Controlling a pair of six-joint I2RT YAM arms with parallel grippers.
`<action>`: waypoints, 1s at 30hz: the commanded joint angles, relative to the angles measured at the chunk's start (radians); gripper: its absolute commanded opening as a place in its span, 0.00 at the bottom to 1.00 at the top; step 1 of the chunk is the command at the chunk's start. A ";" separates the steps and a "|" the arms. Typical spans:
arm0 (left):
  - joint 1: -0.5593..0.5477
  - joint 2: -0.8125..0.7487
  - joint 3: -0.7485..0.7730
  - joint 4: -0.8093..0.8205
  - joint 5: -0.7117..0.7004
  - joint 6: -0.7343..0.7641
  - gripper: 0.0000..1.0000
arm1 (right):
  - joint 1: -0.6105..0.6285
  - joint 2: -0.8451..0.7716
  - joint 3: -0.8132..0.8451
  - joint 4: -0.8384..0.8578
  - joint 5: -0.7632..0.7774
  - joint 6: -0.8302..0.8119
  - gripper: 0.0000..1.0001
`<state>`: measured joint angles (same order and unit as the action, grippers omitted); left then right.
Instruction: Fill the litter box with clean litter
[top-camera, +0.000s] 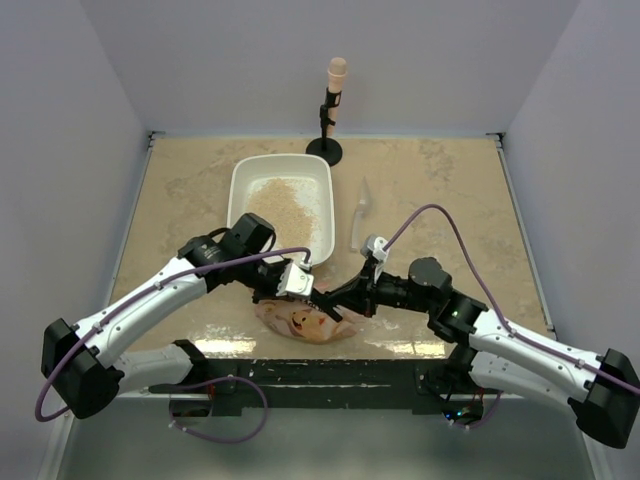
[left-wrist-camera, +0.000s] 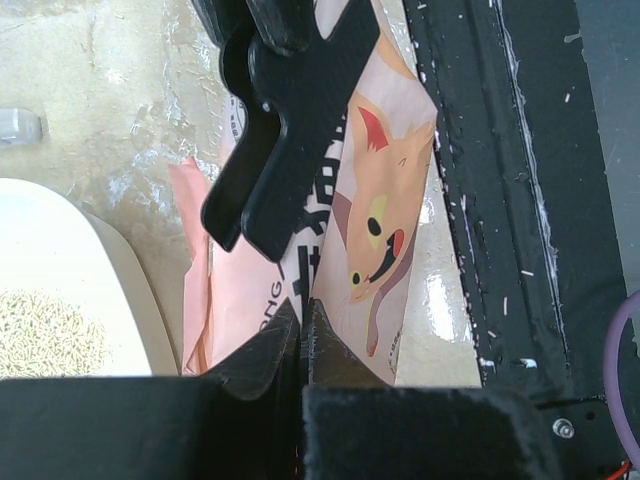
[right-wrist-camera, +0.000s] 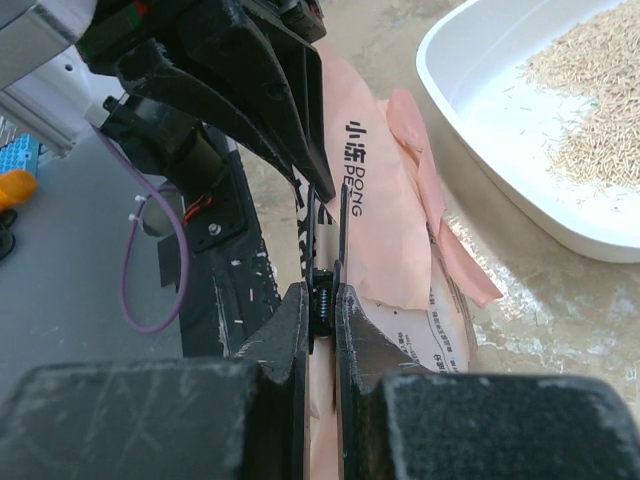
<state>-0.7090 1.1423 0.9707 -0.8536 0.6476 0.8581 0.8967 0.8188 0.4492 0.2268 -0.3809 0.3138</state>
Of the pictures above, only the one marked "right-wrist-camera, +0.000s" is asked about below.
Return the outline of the pink cat litter bag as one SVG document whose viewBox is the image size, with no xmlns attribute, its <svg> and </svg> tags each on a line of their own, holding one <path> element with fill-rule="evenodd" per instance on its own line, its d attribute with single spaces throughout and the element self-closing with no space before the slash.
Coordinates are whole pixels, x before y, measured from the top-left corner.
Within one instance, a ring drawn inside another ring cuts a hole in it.
<svg viewBox="0 0 640 480">
<path fill-rule="evenodd" d="M 419 108 L 405 89 L 375 98 L 326 41 L 317 50 L 332 178 L 350 193 L 348 281 L 376 330 L 414 363 L 464 373 L 476 347 L 467 306 L 500 291 L 445 221 Z"/>
</svg>

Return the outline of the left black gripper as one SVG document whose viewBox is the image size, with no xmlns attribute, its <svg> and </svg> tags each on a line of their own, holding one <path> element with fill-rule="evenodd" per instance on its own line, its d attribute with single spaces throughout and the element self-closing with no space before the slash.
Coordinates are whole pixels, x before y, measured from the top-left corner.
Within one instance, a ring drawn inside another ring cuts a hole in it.
<svg viewBox="0 0 640 480">
<path fill-rule="evenodd" d="M 182 13 L 182 44 L 146 39 Z M 297 170 L 327 202 L 335 187 L 313 46 L 325 35 L 317 1 L 99 1 L 76 48 L 89 65 L 115 59 L 130 96 L 115 110 L 115 140 L 143 172 L 213 184 L 218 161 L 193 151 L 211 126 L 289 182 Z"/>
</svg>

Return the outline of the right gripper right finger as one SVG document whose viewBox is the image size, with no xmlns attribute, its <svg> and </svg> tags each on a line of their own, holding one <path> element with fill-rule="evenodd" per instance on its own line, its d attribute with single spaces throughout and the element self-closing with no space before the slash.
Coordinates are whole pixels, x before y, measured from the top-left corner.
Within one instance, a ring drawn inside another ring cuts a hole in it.
<svg viewBox="0 0 640 480">
<path fill-rule="evenodd" d="M 433 373 L 366 317 L 335 306 L 343 479 L 635 479 L 639 431 L 583 376 Z"/>
</svg>

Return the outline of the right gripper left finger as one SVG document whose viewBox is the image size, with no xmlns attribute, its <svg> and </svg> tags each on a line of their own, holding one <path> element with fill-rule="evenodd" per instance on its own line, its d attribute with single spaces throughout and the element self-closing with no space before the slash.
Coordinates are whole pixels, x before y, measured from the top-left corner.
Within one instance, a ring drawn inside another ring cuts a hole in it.
<svg viewBox="0 0 640 480">
<path fill-rule="evenodd" d="M 5 479 L 306 479 L 305 283 L 230 357 L 48 365 L 1 406 Z"/>
</svg>

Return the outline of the black bag clip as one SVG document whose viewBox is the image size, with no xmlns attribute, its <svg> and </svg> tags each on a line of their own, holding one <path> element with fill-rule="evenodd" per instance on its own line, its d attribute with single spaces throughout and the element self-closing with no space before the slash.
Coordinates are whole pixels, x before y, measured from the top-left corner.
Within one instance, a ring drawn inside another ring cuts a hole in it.
<svg viewBox="0 0 640 480">
<path fill-rule="evenodd" d="M 309 186 L 304 266 L 310 298 L 310 341 L 330 337 L 334 331 L 336 296 L 347 278 L 349 214 L 350 191 L 345 183 L 341 186 L 336 217 L 317 199 L 315 187 Z"/>
</svg>

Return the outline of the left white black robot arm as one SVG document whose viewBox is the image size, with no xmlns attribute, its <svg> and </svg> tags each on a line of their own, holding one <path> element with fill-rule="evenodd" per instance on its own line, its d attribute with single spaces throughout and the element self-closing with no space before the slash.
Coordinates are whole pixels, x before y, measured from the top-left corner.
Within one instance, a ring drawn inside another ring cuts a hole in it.
<svg viewBox="0 0 640 480">
<path fill-rule="evenodd" d="M 315 1 L 101 1 L 77 47 L 126 91 L 105 101 L 102 132 L 140 171 L 204 193 L 221 170 L 204 143 L 213 127 L 329 201 L 325 33 Z"/>
</svg>

